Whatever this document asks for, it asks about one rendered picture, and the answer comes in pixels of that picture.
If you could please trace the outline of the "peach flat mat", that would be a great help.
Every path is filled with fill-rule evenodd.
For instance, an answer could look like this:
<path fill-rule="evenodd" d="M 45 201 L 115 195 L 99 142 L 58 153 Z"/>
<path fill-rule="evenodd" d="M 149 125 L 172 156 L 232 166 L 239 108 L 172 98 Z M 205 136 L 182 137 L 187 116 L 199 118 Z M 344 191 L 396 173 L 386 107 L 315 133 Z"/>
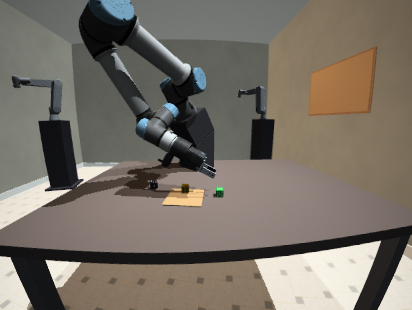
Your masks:
<path fill-rule="evenodd" d="M 182 193 L 181 189 L 172 189 L 162 205 L 201 207 L 204 190 L 189 189 L 189 193 Z"/>

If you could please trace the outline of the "green die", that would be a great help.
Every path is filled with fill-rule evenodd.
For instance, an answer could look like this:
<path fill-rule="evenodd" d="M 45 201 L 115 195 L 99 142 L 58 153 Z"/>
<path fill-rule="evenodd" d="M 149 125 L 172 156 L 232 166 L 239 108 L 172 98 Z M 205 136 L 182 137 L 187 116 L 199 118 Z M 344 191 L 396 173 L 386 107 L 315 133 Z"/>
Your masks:
<path fill-rule="evenodd" d="M 223 197 L 224 189 L 220 187 L 216 187 L 216 197 Z"/>

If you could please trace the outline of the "yellow die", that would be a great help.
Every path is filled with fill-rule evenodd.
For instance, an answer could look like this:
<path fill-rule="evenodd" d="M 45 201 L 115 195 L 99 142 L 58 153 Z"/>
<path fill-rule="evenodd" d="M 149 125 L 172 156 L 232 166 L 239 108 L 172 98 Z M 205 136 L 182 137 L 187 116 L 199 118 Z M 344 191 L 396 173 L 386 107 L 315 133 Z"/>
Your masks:
<path fill-rule="evenodd" d="M 182 184 L 182 193 L 189 193 L 189 184 Z"/>

